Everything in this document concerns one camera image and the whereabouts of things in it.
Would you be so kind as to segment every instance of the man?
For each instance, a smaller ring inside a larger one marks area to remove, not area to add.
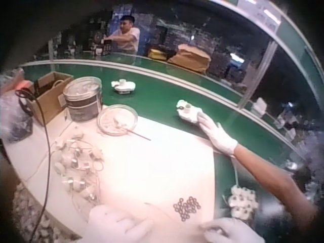
[[[118,50],[123,53],[136,55],[140,30],[133,27],[135,18],[131,15],[124,15],[120,19],[120,27],[106,39],[117,42]]]

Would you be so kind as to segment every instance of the metal paint can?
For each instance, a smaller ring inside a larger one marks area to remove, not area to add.
[[[96,118],[102,109],[102,84],[97,77],[81,77],[63,90],[71,119],[78,123]]]

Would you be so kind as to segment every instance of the plastic bag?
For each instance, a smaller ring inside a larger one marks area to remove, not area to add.
[[[4,141],[17,142],[32,134],[32,117],[24,105],[24,99],[10,90],[0,97],[0,137]]]

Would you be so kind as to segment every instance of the stack of washers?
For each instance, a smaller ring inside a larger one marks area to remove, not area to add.
[[[178,203],[173,204],[174,211],[180,214],[181,221],[185,222],[190,219],[189,214],[197,213],[197,210],[201,209],[201,206],[197,202],[197,199],[190,196],[186,202],[183,198],[180,198]]]

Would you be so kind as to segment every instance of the gloved hand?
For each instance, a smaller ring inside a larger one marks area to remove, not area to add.
[[[91,209],[86,232],[79,243],[138,242],[152,227],[152,220],[146,219],[135,225],[127,213],[100,205]]]
[[[201,129],[208,135],[212,144],[222,153],[233,155],[234,149],[238,145],[237,141],[232,139],[219,123],[216,125],[205,113],[199,112],[197,118]]]
[[[265,243],[264,239],[239,219],[222,218],[201,226],[210,243]]]

